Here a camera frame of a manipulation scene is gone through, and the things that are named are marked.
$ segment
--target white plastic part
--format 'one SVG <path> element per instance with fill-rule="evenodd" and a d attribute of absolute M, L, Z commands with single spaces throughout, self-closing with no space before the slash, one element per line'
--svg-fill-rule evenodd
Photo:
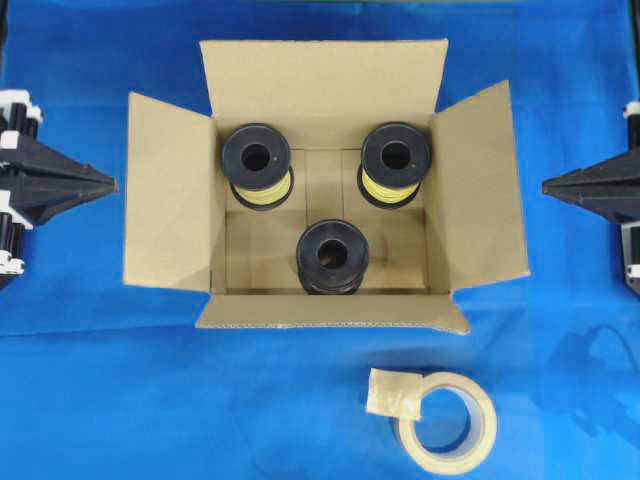
<path fill-rule="evenodd" d="M 634 101 L 627 103 L 624 108 L 624 118 L 629 118 L 631 115 L 640 115 L 640 102 Z"/>
<path fill-rule="evenodd" d="M 629 278 L 640 278 L 640 265 L 629 265 L 627 267 L 627 276 Z"/>
<path fill-rule="evenodd" d="M 420 418 L 422 399 L 436 390 L 455 393 L 469 412 L 470 428 L 466 438 L 446 453 L 427 450 L 415 428 L 416 404 Z M 372 369 L 367 412 L 396 418 L 398 438 L 407 454 L 423 470 L 439 475 L 461 475 L 480 465 L 491 453 L 498 429 L 496 411 L 485 391 L 473 380 L 448 372 L 423 377 Z"/>
<path fill-rule="evenodd" d="M 0 108 L 7 122 L 10 120 L 12 103 L 24 104 L 27 107 L 27 118 L 33 118 L 40 124 L 43 122 L 42 110 L 31 103 L 31 94 L 27 90 L 0 90 Z"/>
<path fill-rule="evenodd" d="M 24 262 L 19 258 L 12 258 L 6 266 L 5 273 L 8 275 L 22 275 L 24 273 Z"/>
<path fill-rule="evenodd" d="M 15 130 L 7 130 L 0 135 L 0 148 L 2 150 L 15 150 L 18 148 L 20 133 Z"/>
<path fill-rule="evenodd" d="M 11 261 L 11 252 L 7 252 L 6 250 L 0 250 L 0 273 L 9 265 Z"/>
<path fill-rule="evenodd" d="M 26 230 L 33 230 L 33 224 L 11 207 L 10 199 L 11 192 L 9 190 L 0 190 L 0 213 L 10 214 L 13 217 L 13 223 L 21 223 Z"/>

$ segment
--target machine part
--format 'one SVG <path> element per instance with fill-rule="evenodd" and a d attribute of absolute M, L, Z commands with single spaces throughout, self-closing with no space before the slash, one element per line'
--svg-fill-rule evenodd
<path fill-rule="evenodd" d="M 300 237 L 296 261 L 300 283 L 310 295 L 352 295 L 369 266 L 369 244 L 354 225 L 323 220 Z"/>
<path fill-rule="evenodd" d="M 289 144 L 269 125 L 252 123 L 233 132 L 222 149 L 222 169 L 236 200 L 253 210 L 276 208 L 293 191 Z"/>
<path fill-rule="evenodd" d="M 118 189 L 113 178 L 39 143 L 42 122 L 29 92 L 0 91 L 0 289 L 25 271 L 26 230 Z"/>
<path fill-rule="evenodd" d="M 425 136 L 405 123 L 387 123 L 362 144 L 358 188 L 372 205 L 394 209 L 411 202 L 431 166 Z"/>
<path fill-rule="evenodd" d="M 422 400 L 437 390 L 458 395 L 469 413 L 467 436 L 445 453 L 427 450 L 415 427 Z M 491 453 L 498 430 L 496 411 L 485 391 L 470 378 L 449 372 L 422 376 L 371 369 L 367 412 L 395 418 L 396 434 L 407 454 L 426 472 L 439 475 L 461 475 L 479 466 Z"/>
<path fill-rule="evenodd" d="M 620 226 L 626 284 L 640 295 L 640 102 L 624 110 L 629 151 L 546 180 L 542 192 Z"/>

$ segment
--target tape roll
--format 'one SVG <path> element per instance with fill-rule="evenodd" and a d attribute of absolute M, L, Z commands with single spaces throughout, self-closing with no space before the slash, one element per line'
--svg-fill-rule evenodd
<path fill-rule="evenodd" d="M 446 453 L 428 451 L 416 435 L 414 420 L 398 418 L 396 429 L 402 446 L 423 469 L 440 475 L 461 475 L 480 465 L 491 452 L 496 440 L 498 421 L 493 403 L 485 391 L 470 378 L 455 373 L 433 373 L 420 385 L 420 398 L 436 390 L 458 395 L 469 412 L 467 437 L 454 450 Z"/>

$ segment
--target black spool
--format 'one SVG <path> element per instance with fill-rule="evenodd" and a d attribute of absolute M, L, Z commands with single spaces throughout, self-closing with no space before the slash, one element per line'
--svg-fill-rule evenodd
<path fill-rule="evenodd" d="M 372 131 L 362 144 L 358 188 L 362 196 L 378 208 L 400 208 L 416 197 L 430 167 L 431 150 L 425 136 L 406 123 L 387 123 Z M 371 180 L 383 187 L 417 187 L 409 197 L 396 203 L 385 203 L 374 198 L 364 187 L 363 169 Z"/>
<path fill-rule="evenodd" d="M 293 191 L 291 150 L 284 136 L 275 128 L 262 123 L 240 127 L 227 139 L 222 149 L 222 170 L 231 184 L 231 192 L 238 202 L 257 211 L 282 205 Z M 267 205 L 257 205 L 241 197 L 235 187 L 260 191 L 280 182 L 287 172 L 291 186 L 280 199 Z"/>
<path fill-rule="evenodd" d="M 300 283 L 310 295 L 352 295 L 369 266 L 369 244 L 354 225 L 323 220 L 300 237 L 296 262 Z"/>

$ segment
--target packing tape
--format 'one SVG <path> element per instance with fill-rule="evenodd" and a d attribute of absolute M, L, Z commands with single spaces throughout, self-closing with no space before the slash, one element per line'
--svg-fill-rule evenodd
<path fill-rule="evenodd" d="M 422 399 L 436 390 L 455 393 L 469 412 L 466 438 L 445 453 L 428 451 L 416 434 Z M 440 475 L 461 475 L 480 465 L 493 449 L 498 428 L 485 391 L 470 378 L 448 372 L 422 376 L 371 369 L 367 412 L 396 418 L 396 433 L 405 451 L 423 470 Z"/>

